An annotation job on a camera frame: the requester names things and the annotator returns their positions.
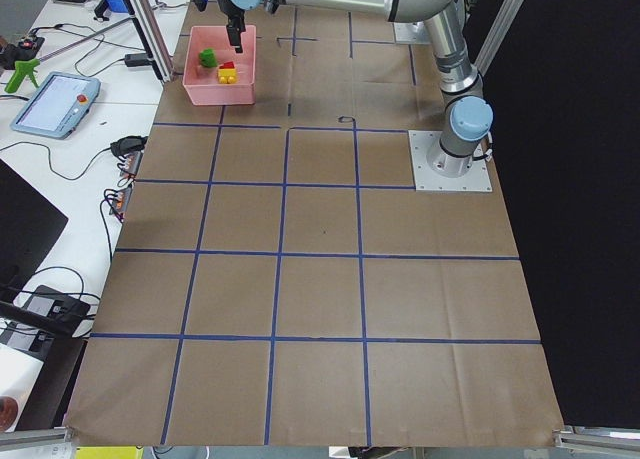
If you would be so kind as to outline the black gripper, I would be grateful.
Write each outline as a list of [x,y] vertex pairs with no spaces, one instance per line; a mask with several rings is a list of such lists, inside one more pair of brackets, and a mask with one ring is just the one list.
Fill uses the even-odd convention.
[[[193,0],[199,12],[204,12],[211,0]],[[246,31],[244,11],[236,6],[232,0],[215,0],[220,11],[227,16],[226,32],[229,44],[237,54],[243,53],[242,36]]]

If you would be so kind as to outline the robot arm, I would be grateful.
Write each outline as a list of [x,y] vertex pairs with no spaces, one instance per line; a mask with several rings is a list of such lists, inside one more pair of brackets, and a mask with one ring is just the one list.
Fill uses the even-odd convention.
[[[204,11],[209,0],[193,0]],[[437,142],[426,154],[430,168],[441,176],[465,175],[475,161],[475,151],[489,135],[493,110],[483,98],[483,82],[471,62],[456,0],[216,0],[227,17],[230,45],[242,52],[245,14],[263,7],[269,14],[281,5],[312,6],[347,12],[377,14],[391,23],[421,23],[431,41],[440,74],[444,100],[444,127]]]

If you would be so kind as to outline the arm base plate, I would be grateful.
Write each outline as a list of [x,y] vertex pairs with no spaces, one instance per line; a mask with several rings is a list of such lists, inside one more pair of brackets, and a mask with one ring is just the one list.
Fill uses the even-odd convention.
[[440,144],[441,131],[409,130],[409,149],[418,192],[490,193],[493,191],[482,146],[471,156],[448,155]]

